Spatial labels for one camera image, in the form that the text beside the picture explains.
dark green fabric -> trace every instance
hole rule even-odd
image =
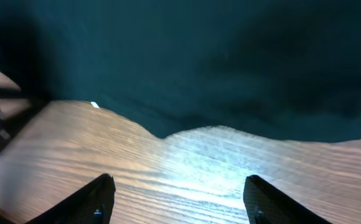
[[[361,138],[361,0],[0,0],[0,70],[159,138]]]

white speck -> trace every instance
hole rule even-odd
[[[94,108],[99,108],[99,106],[98,106],[98,104],[97,104],[96,102],[91,102],[91,104],[92,104],[92,106],[93,106]]]

table surface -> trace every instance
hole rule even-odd
[[[361,140],[274,141],[221,127],[158,139],[69,101],[48,105],[0,155],[0,207],[22,223],[102,173],[115,178],[112,223],[248,223],[252,174],[332,223],[361,223]]]

wood grain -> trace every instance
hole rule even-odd
[[[112,223],[248,223],[245,177],[258,174],[332,223],[361,223],[361,141],[274,141],[230,128],[157,139],[86,102],[53,102],[0,155],[0,207],[17,223],[102,173]]]

wooden table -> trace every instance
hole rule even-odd
[[[248,223],[245,177],[258,174],[332,223],[361,224],[361,141],[274,141],[230,128],[157,139],[89,103],[53,102],[0,155],[0,207],[17,223],[102,173],[112,223]]]

